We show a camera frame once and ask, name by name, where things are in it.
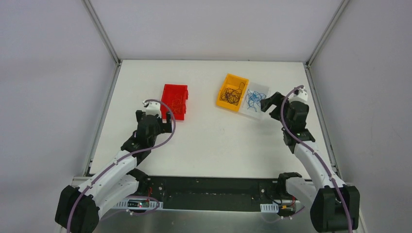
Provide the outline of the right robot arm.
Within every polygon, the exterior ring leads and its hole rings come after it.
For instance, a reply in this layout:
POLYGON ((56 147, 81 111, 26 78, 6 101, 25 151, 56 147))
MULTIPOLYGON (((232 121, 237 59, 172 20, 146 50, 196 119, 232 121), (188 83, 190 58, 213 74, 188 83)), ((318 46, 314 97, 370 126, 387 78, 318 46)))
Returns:
POLYGON ((304 165, 312 183, 284 173, 280 175, 283 181, 276 185, 276 194, 282 199, 293 196, 309 208, 317 232, 351 233, 359 226, 360 193, 355 186, 347 185, 320 156, 316 141, 306 128, 307 93, 293 91, 291 95, 289 98, 276 92, 260 100, 260 108, 266 112, 275 106, 269 115, 281 122, 285 145, 304 165))

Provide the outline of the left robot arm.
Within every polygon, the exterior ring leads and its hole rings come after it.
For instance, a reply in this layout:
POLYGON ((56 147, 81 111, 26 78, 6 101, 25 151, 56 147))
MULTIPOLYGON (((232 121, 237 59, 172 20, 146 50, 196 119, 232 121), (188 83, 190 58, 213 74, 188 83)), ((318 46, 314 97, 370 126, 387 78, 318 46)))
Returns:
POLYGON ((173 136, 174 114, 160 111, 136 111, 137 129, 124 142, 114 159, 85 182, 66 186, 59 197, 54 221, 68 233, 91 233, 101 218, 125 197, 147 193, 148 183, 139 178, 137 166, 163 144, 156 145, 158 135, 173 136))

